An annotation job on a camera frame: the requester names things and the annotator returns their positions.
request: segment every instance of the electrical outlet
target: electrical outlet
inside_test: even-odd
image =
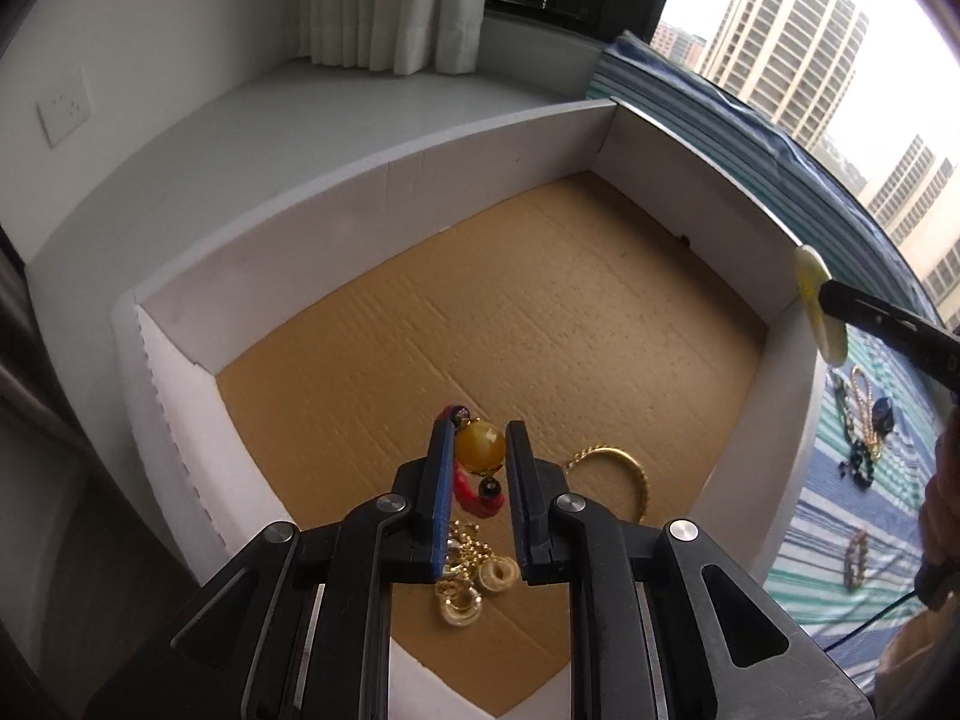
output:
[[[90,118],[90,99],[83,85],[83,74],[78,70],[51,86],[37,100],[37,108],[40,108],[47,140],[56,146]]]

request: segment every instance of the cardboard surface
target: cardboard surface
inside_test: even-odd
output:
[[[301,528],[387,490],[443,405],[527,423],[540,457],[597,442],[646,467],[659,525],[685,514],[726,445],[766,327],[591,173],[545,184],[422,242],[277,328],[217,377],[256,464]],[[634,514],[632,477],[585,464],[571,488]],[[481,525],[512,554],[504,511]],[[432,587],[397,586],[392,636],[493,715],[569,660],[565,587],[517,586],[454,629]]]

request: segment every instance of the beige ring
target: beige ring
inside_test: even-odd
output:
[[[561,466],[563,468],[563,475],[566,476],[570,474],[570,471],[575,469],[575,467],[578,466],[578,464],[581,464],[584,460],[591,457],[598,457],[600,455],[615,457],[616,459],[622,460],[624,463],[630,466],[630,469],[637,479],[637,509],[640,511],[640,514],[637,516],[637,522],[642,522],[643,516],[647,512],[647,503],[650,500],[650,484],[647,482],[647,472],[643,470],[643,466],[640,464],[640,461],[628,452],[624,452],[622,449],[619,449],[615,446],[608,445],[587,447],[587,449],[584,449],[582,452],[577,452],[577,454],[575,454],[569,461]]]
[[[468,587],[464,593],[469,599],[465,605],[457,605],[456,595],[448,595],[440,599],[440,616],[449,625],[456,628],[465,628],[475,623],[483,610],[483,598],[475,587]]]
[[[520,579],[520,566],[512,557],[491,555],[477,569],[477,581],[490,592],[504,592]]]

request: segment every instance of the black cable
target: black cable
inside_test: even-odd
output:
[[[854,628],[851,632],[848,633],[848,635],[845,635],[843,638],[839,638],[837,641],[834,641],[829,647],[824,647],[824,652],[828,653],[830,650],[836,647],[839,647],[842,644],[846,644],[848,641],[850,641],[853,637],[855,637],[861,631],[864,631],[865,629],[870,628],[870,626],[872,626],[872,624],[877,622],[878,619],[891,613],[891,611],[893,611],[900,604],[903,604],[909,601],[911,598],[913,598],[916,595],[917,595],[917,591],[911,590],[908,594],[902,596],[901,598],[896,599],[893,603],[891,603],[891,605],[888,605],[888,607],[878,611],[873,617],[867,620],[864,624],[862,624],[858,628]]]

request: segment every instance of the blue striped cloth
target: blue striped cloth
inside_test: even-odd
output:
[[[822,647],[913,589],[920,567],[917,514],[933,474],[933,445],[941,429],[923,382],[899,354],[851,330],[850,358],[839,374],[848,381],[854,365],[867,373],[874,398],[888,395],[895,404],[896,428],[884,442],[874,483],[861,490],[850,474],[840,477],[839,464],[850,447],[828,379],[800,501],[764,586]],[[862,436],[852,398],[850,408],[856,435]],[[866,579],[850,591],[844,585],[844,557],[859,530],[866,531],[869,546]],[[919,602],[907,602],[830,654],[862,689],[869,689],[883,648],[919,609]]]
[[[677,67],[625,33],[601,55],[588,98],[634,105],[726,170],[801,241],[813,245],[833,274],[940,325],[915,274],[866,210],[803,148],[745,103]],[[861,365],[874,397],[889,395],[896,429],[887,437],[870,490],[841,479],[846,444],[827,380],[813,457],[796,512],[767,578],[767,591],[821,646],[851,632],[913,586],[920,566],[917,517],[933,471],[939,432],[915,370],[880,341],[851,330],[850,360]],[[851,407],[857,418],[856,405]],[[860,432],[857,422],[857,435]],[[844,586],[844,557],[859,530],[868,534],[866,581]],[[880,653],[919,609],[908,602],[832,656],[863,689]]]

